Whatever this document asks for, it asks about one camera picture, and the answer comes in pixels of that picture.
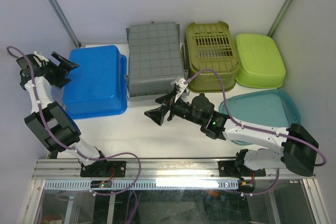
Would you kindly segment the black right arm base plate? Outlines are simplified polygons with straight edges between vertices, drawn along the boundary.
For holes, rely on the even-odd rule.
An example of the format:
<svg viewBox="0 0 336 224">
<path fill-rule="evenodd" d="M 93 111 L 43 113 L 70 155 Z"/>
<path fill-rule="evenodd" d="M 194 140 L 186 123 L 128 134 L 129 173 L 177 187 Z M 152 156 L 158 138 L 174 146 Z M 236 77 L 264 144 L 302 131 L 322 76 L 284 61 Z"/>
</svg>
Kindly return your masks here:
<svg viewBox="0 0 336 224">
<path fill-rule="evenodd" d="M 218 161 L 218 171 L 220 177 L 265 177 L 265 169 L 252 170 L 244 165 L 236 165 L 235 160 Z"/>
</svg>

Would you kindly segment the olive green slotted basket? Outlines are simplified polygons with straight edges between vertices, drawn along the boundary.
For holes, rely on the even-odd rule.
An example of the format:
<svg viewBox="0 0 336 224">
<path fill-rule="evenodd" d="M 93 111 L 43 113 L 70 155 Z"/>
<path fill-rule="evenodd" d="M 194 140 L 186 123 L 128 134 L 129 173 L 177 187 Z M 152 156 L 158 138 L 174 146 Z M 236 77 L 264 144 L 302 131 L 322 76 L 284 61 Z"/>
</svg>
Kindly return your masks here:
<svg viewBox="0 0 336 224">
<path fill-rule="evenodd" d="M 213 69 L 220 76 L 225 91 L 235 86 L 239 59 L 227 23 L 189 24 L 182 49 L 189 78 L 200 70 Z"/>
</svg>

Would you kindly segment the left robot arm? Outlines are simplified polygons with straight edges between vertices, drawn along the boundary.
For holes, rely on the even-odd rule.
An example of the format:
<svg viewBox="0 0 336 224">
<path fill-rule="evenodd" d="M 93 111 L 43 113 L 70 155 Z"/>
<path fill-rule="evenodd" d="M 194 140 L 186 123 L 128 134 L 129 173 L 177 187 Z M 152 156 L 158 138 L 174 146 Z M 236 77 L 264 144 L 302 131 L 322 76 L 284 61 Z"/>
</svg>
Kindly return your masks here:
<svg viewBox="0 0 336 224">
<path fill-rule="evenodd" d="M 56 52 L 51 55 L 59 64 L 36 52 L 16 60 L 21 68 L 20 86 L 29 93 L 32 107 L 25 124 L 48 151 L 70 153 L 82 166 L 92 165 L 97 175 L 104 176 L 110 163 L 100 150 L 81 138 L 79 127 L 51 94 L 52 87 L 61 89 L 70 82 L 70 71 L 79 65 Z"/>
</svg>

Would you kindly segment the lime green plastic basin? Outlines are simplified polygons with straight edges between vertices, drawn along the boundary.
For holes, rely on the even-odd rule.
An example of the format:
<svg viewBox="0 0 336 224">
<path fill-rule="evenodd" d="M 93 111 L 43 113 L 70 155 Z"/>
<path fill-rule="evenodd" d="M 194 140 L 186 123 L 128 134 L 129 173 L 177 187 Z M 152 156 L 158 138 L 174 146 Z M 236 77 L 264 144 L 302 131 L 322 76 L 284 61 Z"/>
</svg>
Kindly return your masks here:
<svg viewBox="0 0 336 224">
<path fill-rule="evenodd" d="M 286 69 L 274 40 L 266 35 L 239 34 L 234 40 L 239 59 L 236 81 L 247 87 L 272 89 L 283 85 Z"/>
</svg>

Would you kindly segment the blue plastic tub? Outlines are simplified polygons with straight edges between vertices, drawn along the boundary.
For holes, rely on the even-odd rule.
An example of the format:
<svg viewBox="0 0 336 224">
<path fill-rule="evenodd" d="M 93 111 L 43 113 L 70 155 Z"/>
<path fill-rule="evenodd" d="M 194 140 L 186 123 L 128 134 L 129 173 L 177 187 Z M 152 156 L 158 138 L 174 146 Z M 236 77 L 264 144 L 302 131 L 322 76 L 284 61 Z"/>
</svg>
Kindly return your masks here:
<svg viewBox="0 0 336 224">
<path fill-rule="evenodd" d="M 77 63 L 65 85 L 63 102 L 72 119 L 119 115 L 127 109 L 127 58 L 115 45 L 74 49 Z"/>
</svg>

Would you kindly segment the teal transparent tub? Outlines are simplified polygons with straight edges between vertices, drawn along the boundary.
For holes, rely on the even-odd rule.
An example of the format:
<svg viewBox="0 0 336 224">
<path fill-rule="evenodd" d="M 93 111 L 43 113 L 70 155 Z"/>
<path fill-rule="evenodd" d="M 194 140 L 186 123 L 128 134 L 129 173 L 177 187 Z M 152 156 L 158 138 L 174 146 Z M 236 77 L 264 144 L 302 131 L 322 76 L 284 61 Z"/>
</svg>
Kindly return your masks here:
<svg viewBox="0 0 336 224">
<path fill-rule="evenodd" d="M 300 124 L 300 112 L 283 89 L 271 89 L 234 96 L 227 100 L 230 113 L 242 121 L 273 127 Z"/>
</svg>

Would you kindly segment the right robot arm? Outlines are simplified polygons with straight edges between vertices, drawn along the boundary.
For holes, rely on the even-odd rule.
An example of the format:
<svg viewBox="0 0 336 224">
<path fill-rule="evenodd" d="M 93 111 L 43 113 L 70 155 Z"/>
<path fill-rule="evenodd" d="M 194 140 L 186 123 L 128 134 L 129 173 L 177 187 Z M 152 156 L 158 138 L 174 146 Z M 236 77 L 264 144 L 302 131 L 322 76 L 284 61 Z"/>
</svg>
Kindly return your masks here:
<svg viewBox="0 0 336 224">
<path fill-rule="evenodd" d="M 285 167 L 290 172 L 311 177 L 314 174 L 318 143 L 300 124 L 290 127 L 248 125 L 215 110 L 205 94 L 185 102 L 176 91 L 156 99 L 160 107 L 144 114 L 157 125 L 164 118 L 174 116 L 199 125 L 200 131 L 212 139 L 242 141 L 261 147 L 260 150 L 243 149 L 237 153 L 235 171 L 247 175 L 261 169 Z"/>
</svg>

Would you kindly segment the grey plastic crate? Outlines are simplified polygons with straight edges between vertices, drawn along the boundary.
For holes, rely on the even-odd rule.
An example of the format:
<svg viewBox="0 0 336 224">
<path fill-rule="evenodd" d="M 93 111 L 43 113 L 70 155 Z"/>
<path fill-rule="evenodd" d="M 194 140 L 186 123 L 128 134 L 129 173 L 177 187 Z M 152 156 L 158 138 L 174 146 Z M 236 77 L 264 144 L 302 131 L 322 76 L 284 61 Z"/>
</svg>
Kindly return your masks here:
<svg viewBox="0 0 336 224">
<path fill-rule="evenodd" d="M 180 47 L 180 26 L 174 22 L 132 25 L 127 28 L 130 98 L 162 96 L 171 82 L 187 78 Z"/>
</svg>

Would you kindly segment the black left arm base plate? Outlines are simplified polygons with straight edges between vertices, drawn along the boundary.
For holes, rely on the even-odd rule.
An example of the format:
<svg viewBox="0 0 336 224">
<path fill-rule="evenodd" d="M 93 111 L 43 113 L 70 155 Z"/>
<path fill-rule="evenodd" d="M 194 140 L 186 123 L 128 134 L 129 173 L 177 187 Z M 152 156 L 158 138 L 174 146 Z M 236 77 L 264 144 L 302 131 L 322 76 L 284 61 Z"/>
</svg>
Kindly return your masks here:
<svg viewBox="0 0 336 224">
<path fill-rule="evenodd" d="M 96 161 L 89 166 L 81 166 L 80 177 L 125 177 L 126 161 Z"/>
</svg>

